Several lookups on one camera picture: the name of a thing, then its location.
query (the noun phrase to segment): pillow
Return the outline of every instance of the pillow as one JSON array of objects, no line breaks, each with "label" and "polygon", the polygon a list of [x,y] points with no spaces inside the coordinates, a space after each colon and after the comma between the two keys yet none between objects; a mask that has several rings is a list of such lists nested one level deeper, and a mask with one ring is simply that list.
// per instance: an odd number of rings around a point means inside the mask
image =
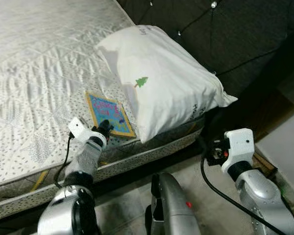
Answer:
[{"label": "pillow", "polygon": [[237,100],[158,27],[122,29],[103,39],[96,49],[129,97],[142,143]]}]

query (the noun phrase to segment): wall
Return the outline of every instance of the wall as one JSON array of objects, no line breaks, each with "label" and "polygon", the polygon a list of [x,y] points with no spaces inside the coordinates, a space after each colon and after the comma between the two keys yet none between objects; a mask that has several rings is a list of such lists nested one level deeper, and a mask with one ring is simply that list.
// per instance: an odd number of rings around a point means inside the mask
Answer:
[{"label": "wall", "polygon": [[256,143],[256,147],[294,188],[294,115]]}]

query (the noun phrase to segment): black cable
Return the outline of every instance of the black cable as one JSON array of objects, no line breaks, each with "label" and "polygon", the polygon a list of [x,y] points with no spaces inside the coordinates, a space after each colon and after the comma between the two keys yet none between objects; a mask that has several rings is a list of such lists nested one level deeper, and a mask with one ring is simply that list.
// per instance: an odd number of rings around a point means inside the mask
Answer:
[{"label": "black cable", "polygon": [[221,191],[219,191],[217,188],[215,188],[210,181],[208,180],[206,174],[205,174],[205,170],[204,170],[204,158],[201,160],[200,162],[200,171],[201,171],[201,175],[204,179],[204,181],[206,182],[206,184],[209,186],[209,188],[211,188],[215,193],[217,193],[219,196],[223,197],[225,200],[227,200],[228,202],[232,203],[232,205],[236,206],[238,209],[244,211],[246,214],[250,215],[251,217],[253,217],[254,219],[258,220],[260,223],[266,225],[268,228],[270,228],[271,230],[273,230],[274,232],[276,232],[279,235],[286,235],[284,232],[280,231],[279,229],[277,229],[275,226],[273,226],[272,224],[268,223],[267,221],[265,221],[264,219],[262,219],[261,217],[257,216],[256,214],[254,214],[253,212],[251,212],[250,210],[248,210],[247,208],[243,207],[241,204],[237,203],[236,201],[234,201],[232,198],[228,197],[227,195],[225,195],[224,193],[222,193]]},{"label": "black cable", "polygon": [[63,168],[66,166],[68,156],[69,156],[69,150],[70,150],[70,140],[73,139],[73,138],[74,138],[74,136],[70,133],[70,136],[69,136],[69,139],[68,139],[67,155],[65,156],[65,160],[64,160],[62,166],[60,167],[60,169],[58,169],[58,171],[55,173],[54,178],[53,178],[53,183],[58,188],[62,188],[62,186],[58,182],[58,178],[59,178],[59,175],[60,175],[61,171],[63,170]]}]

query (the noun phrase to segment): quilted mattress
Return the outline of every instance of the quilted mattress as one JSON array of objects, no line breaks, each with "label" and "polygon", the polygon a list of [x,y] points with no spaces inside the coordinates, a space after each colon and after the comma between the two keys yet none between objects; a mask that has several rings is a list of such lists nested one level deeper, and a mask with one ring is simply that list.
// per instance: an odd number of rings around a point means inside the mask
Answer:
[{"label": "quilted mattress", "polygon": [[[120,101],[136,130],[117,79],[94,50],[101,39],[131,25],[113,0],[0,0],[0,218],[51,199],[67,124],[78,116],[93,125],[85,91]],[[138,138],[111,138],[97,180],[186,147],[202,120],[144,145]],[[71,142],[69,159],[79,147]]]}]

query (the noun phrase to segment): colorful drawing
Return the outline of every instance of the colorful drawing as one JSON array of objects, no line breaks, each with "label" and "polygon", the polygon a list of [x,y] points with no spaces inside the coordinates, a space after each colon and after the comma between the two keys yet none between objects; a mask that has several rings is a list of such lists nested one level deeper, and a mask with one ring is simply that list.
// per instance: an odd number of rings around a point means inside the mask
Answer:
[{"label": "colorful drawing", "polygon": [[142,77],[136,80],[136,85],[134,86],[135,88],[139,86],[141,88],[147,81],[148,77]]},{"label": "colorful drawing", "polygon": [[121,104],[90,93],[86,93],[86,97],[95,126],[107,119],[114,127],[112,135],[135,137]]}]

